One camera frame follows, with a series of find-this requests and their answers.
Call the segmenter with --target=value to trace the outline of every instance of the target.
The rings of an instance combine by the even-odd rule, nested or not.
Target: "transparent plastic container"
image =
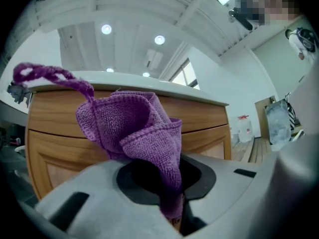
[[[238,137],[240,142],[248,142],[253,137],[253,128],[248,115],[238,117]]]

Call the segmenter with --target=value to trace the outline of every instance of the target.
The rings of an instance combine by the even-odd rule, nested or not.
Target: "person's hand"
[[[299,58],[301,59],[301,60],[304,60],[305,59],[305,56],[303,55],[303,53],[299,53]]]

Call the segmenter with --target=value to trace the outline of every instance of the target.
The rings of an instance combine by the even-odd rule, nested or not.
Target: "purple cloth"
[[[21,74],[28,68],[32,71]],[[85,96],[87,101],[76,111],[77,121],[84,135],[105,149],[111,159],[123,156],[143,159],[159,169],[165,188],[160,208],[168,218],[180,217],[181,120],[167,116],[155,93],[116,91],[107,98],[95,100],[93,87],[88,82],[76,79],[62,68],[20,63],[13,71],[17,83],[41,77],[78,90]]]

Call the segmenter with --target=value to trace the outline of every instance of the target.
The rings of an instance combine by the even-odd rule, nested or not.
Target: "black and white striped fabric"
[[[288,114],[289,114],[289,121],[290,121],[290,129],[291,131],[294,131],[295,129],[295,119],[296,119],[296,114],[295,111],[293,109],[293,107],[290,105],[289,103],[289,96],[290,96],[291,92],[287,93],[285,96],[285,100],[287,102],[287,107],[288,107]]]

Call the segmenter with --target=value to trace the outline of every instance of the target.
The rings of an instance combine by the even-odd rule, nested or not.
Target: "wooden cabinet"
[[[95,97],[111,92],[96,91]],[[166,113],[182,120],[182,151],[231,159],[225,106],[159,96]],[[26,157],[36,195],[52,189],[107,155],[83,135],[75,117],[84,97],[76,91],[34,94],[26,136]]]

